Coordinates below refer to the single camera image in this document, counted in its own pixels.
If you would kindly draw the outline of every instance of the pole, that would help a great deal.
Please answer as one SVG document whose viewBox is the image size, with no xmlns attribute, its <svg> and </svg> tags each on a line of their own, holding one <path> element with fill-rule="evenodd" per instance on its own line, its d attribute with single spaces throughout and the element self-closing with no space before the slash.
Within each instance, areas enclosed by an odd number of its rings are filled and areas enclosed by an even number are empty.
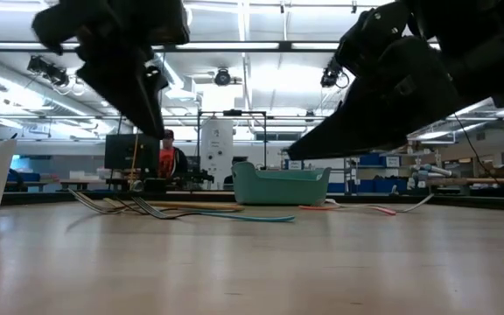
<svg viewBox="0 0 504 315">
<path fill-rule="evenodd" d="M 201 110 L 198 110 L 198 161 L 199 161 L 199 168 L 201 169 L 201 155 L 200 155 L 200 131 L 201 131 Z"/>
<path fill-rule="evenodd" d="M 268 115 L 263 112 L 263 166 L 268 169 Z"/>
</svg>

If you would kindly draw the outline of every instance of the wire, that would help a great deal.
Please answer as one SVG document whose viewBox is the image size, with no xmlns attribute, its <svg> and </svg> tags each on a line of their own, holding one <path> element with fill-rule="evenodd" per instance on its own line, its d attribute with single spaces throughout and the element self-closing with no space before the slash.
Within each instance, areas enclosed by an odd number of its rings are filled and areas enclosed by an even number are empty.
<svg viewBox="0 0 504 315">
<path fill-rule="evenodd" d="M 472 140 L 470 140 L 470 136 L 468 136 L 468 133 L 467 133 L 465 127 L 464 127 L 464 124 L 462 124 L 462 122 L 460 121 L 459 116 L 456 115 L 456 113 L 454 113 L 454 117 L 456 117 L 456 121 L 458 122 L 458 124 L 462 128 L 462 131 L 464 131 L 465 138 L 468 140 L 468 144 L 470 144 L 470 148 L 472 148 L 473 154 L 476 155 L 476 158 L 478 159 L 479 166 L 481 166 L 481 168 L 486 172 L 487 176 L 489 176 L 490 178 L 492 178 L 495 181 L 495 183 L 497 183 L 497 185 L 499 187 L 504 187 L 504 185 L 502 185 L 499 182 L 499 180 L 497 180 L 497 178 L 481 162 L 480 155 L 478 154 L 478 152 L 476 151 L 476 149 L 473 147 Z"/>
<path fill-rule="evenodd" d="M 344 89 L 344 88 L 347 88 L 349 87 L 349 84 L 351 84 L 351 80 L 349 79 L 349 75 L 347 75 L 347 73 L 343 72 L 343 70 L 341 71 L 341 74 L 343 74 L 342 76 L 340 76 L 341 78 L 343 77 L 346 77 L 347 78 L 347 84 L 343 87 L 341 87 L 340 85 L 338 85 L 338 83 L 336 82 L 336 87 L 340 88 L 340 89 Z"/>
</svg>

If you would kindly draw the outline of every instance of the plastic basket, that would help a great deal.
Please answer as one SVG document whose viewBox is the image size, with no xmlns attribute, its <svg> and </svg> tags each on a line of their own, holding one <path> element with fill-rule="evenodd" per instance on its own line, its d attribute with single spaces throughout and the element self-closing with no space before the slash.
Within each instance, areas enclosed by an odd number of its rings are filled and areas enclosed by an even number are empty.
<svg viewBox="0 0 504 315">
<path fill-rule="evenodd" d="M 330 170 L 257 171 L 250 162 L 237 163 L 234 198 L 248 205 L 312 205 L 326 197 Z"/>
</svg>

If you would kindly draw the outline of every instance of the workbench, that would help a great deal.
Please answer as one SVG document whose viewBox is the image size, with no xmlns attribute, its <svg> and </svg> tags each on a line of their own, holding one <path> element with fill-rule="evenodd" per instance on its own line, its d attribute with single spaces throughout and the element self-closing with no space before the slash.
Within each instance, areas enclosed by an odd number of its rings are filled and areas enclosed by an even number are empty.
<svg viewBox="0 0 504 315">
<path fill-rule="evenodd" d="M 0 314 L 504 314 L 504 211 L 243 214 L 297 218 L 4 207 Z"/>
</svg>

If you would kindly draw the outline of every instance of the black robotic arm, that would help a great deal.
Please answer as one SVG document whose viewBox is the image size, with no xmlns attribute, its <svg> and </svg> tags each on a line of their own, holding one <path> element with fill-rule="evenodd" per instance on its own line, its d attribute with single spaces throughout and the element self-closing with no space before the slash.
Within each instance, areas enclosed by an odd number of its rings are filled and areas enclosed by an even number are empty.
<svg viewBox="0 0 504 315">
<path fill-rule="evenodd" d="M 407 25 L 414 35 L 403 36 Z M 428 45 L 431 37 L 440 51 Z M 504 107 L 504 1 L 385 4 L 360 14 L 330 67 L 334 61 L 356 78 L 343 105 L 289 148 L 292 159 L 391 150 L 472 103 L 493 97 Z"/>
</svg>

